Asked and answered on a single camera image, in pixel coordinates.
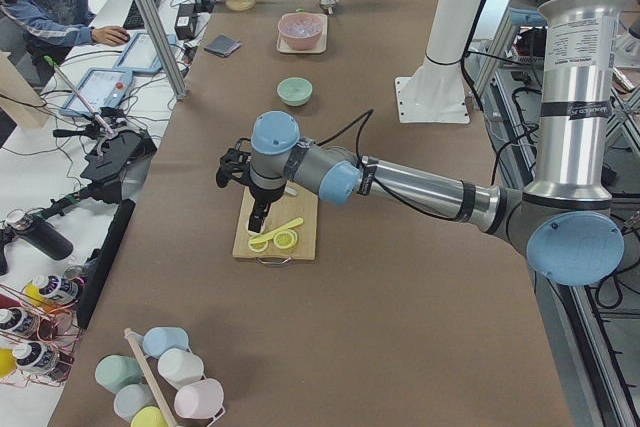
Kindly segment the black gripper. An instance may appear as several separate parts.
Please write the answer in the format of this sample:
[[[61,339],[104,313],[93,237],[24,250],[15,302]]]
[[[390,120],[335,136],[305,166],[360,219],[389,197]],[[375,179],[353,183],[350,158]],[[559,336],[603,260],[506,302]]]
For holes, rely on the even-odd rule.
[[[248,139],[238,139],[235,146],[230,147],[220,158],[215,180],[220,188],[225,188],[230,181],[249,188],[255,202],[248,217],[247,227],[250,232],[260,233],[269,214],[270,204],[280,199],[280,189],[259,187],[251,179],[251,153],[242,149],[244,142],[248,142]]]

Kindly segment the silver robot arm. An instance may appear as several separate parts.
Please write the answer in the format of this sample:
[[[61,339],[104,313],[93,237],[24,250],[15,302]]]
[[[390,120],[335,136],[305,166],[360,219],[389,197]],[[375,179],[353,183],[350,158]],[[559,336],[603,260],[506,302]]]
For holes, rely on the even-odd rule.
[[[424,215],[468,222],[523,254],[529,266],[567,286],[595,283],[624,253],[601,184],[614,44],[621,10],[630,0],[513,0],[547,22],[535,174],[522,190],[481,187],[323,147],[303,137],[282,111],[256,120],[251,148],[221,158],[218,186],[237,182],[254,206],[249,229],[259,232],[287,182],[321,200],[344,204],[352,194],[392,198]]]

